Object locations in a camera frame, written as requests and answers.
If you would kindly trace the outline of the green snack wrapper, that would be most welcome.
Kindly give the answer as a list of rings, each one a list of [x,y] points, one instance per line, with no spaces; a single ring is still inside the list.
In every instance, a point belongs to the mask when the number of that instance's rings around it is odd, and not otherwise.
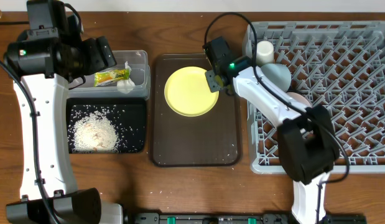
[[[127,80],[130,76],[130,69],[116,69],[107,72],[95,73],[94,87],[106,86],[121,80]]]

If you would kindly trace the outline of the yellow plate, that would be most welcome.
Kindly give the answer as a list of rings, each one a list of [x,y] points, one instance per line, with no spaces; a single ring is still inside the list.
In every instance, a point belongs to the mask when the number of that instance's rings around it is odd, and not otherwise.
[[[164,97],[168,106],[182,116],[201,116],[217,103],[218,92],[211,92],[200,67],[183,67],[167,79]]]

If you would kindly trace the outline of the white tissue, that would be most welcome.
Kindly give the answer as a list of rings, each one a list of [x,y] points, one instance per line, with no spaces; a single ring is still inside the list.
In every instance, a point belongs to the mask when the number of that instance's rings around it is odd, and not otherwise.
[[[130,93],[136,84],[131,80],[130,74],[131,74],[131,67],[129,66],[128,62],[124,63],[124,70],[125,70],[125,77],[117,82],[117,90],[123,94]]]

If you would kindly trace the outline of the cream plastic cup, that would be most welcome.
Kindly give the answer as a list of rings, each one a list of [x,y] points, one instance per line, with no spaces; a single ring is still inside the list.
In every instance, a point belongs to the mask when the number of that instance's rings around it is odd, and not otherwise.
[[[256,62],[261,67],[274,62],[274,46],[267,40],[262,40],[256,46]]]

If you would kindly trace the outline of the light blue bowl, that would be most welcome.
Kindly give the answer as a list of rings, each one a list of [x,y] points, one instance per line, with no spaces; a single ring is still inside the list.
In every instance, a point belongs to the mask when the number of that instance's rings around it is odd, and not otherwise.
[[[261,71],[273,84],[284,92],[287,92],[290,88],[292,75],[285,65],[267,63],[261,66]]]

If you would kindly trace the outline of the white pink bowl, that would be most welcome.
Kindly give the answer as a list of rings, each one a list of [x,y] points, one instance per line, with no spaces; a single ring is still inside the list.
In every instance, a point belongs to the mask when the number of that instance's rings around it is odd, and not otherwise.
[[[308,107],[311,107],[312,104],[311,102],[309,102],[309,100],[307,100],[304,96],[298,94],[298,93],[294,93],[294,92],[287,92],[287,94],[293,98],[294,100],[298,101],[299,103],[303,103],[304,105],[308,106]]]

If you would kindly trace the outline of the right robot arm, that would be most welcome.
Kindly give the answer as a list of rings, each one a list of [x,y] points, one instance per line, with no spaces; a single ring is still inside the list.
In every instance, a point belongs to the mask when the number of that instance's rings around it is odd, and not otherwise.
[[[279,88],[276,75],[289,74],[284,65],[253,67],[249,57],[232,55],[209,56],[208,61],[212,70],[206,79],[212,92],[233,88],[277,129],[279,160],[294,181],[292,214],[298,223],[319,223],[326,214],[322,189],[339,156],[328,111],[301,103]]]

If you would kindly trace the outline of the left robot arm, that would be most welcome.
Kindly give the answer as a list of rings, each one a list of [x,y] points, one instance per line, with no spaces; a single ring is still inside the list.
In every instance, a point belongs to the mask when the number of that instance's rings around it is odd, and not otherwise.
[[[122,223],[120,204],[97,189],[80,190],[67,143],[68,84],[114,66],[105,37],[27,30],[9,44],[0,66],[14,80],[21,111],[24,171],[20,201],[6,206],[10,223]]]

